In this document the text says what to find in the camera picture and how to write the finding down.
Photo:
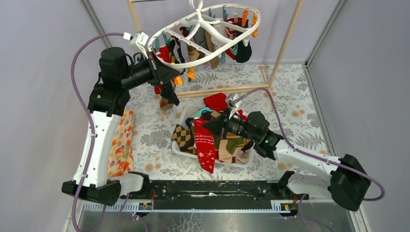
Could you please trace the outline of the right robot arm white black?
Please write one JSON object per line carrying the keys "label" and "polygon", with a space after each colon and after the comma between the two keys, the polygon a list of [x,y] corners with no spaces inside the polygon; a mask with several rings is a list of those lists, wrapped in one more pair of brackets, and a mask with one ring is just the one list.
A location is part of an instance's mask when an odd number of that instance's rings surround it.
{"label": "right robot arm white black", "polygon": [[212,134],[225,137],[228,133],[254,142],[256,153],[264,158],[291,163],[311,175],[287,171],[279,180],[278,195],[289,199],[297,194],[310,194],[332,199],[339,206],[357,211],[365,199],[371,181],[352,155],[339,158],[321,153],[308,153],[287,143],[282,135],[269,128],[269,122],[260,112],[251,112],[247,119],[229,116],[229,110],[206,122],[203,127]]}

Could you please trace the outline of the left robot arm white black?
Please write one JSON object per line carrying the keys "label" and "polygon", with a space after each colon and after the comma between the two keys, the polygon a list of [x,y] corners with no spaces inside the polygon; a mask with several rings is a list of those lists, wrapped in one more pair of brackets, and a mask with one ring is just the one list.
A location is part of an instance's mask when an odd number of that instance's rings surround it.
{"label": "left robot arm white black", "polygon": [[138,63],[129,64],[129,59],[120,47],[101,52],[101,71],[86,107],[89,126],[83,154],[72,180],[63,182],[61,187],[67,195],[107,206],[113,206],[120,196],[131,192],[139,199],[149,195],[146,174],[131,172],[109,177],[111,145],[130,99],[129,91],[145,83],[164,84],[166,93],[173,95],[171,81],[180,72],[165,65],[153,52]]}

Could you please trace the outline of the white round clip hanger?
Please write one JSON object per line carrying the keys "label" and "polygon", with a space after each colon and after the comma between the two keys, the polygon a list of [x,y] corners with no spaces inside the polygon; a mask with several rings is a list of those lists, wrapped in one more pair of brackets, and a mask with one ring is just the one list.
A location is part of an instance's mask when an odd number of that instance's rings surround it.
{"label": "white round clip hanger", "polygon": [[[175,69],[191,68],[217,60],[224,63],[237,54],[237,44],[247,46],[251,38],[258,36],[261,13],[258,9],[236,3],[223,3],[204,7],[201,0],[190,0],[193,13],[160,29],[148,42],[149,52],[160,48],[160,38],[169,45],[172,39],[187,45],[192,58],[187,61],[172,61],[165,65]],[[237,26],[242,18],[242,26]],[[242,35],[236,36],[236,30]]]}

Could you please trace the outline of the red snowflake christmas sock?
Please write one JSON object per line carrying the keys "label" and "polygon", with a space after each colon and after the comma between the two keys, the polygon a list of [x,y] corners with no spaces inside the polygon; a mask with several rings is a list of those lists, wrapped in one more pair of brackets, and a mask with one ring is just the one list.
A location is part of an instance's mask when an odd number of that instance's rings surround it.
{"label": "red snowflake christmas sock", "polygon": [[209,130],[204,127],[206,121],[195,118],[194,123],[194,142],[196,145],[197,158],[200,166],[210,174],[215,169],[216,152],[214,148],[214,138]]}

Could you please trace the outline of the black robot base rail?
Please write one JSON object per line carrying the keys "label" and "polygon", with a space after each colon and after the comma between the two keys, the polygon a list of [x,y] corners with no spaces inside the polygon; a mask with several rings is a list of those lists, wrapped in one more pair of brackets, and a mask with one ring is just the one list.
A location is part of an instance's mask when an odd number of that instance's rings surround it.
{"label": "black robot base rail", "polygon": [[155,210],[294,211],[300,199],[278,181],[151,180],[131,200],[144,200]]}

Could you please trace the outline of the dark navy sock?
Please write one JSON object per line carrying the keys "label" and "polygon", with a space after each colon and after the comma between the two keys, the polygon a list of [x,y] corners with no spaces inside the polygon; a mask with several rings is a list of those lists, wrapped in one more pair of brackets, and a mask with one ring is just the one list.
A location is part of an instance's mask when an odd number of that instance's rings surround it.
{"label": "dark navy sock", "polygon": [[[246,20],[245,26],[243,28],[248,27],[248,20]],[[236,23],[237,26],[242,26],[242,18],[238,18],[238,22]],[[242,35],[242,32],[236,30],[236,36]],[[245,46],[243,41],[240,41],[237,44],[237,54],[235,55],[235,60],[238,63],[245,63],[250,60],[252,55],[252,48],[250,45],[250,42],[248,42],[248,45]]]}

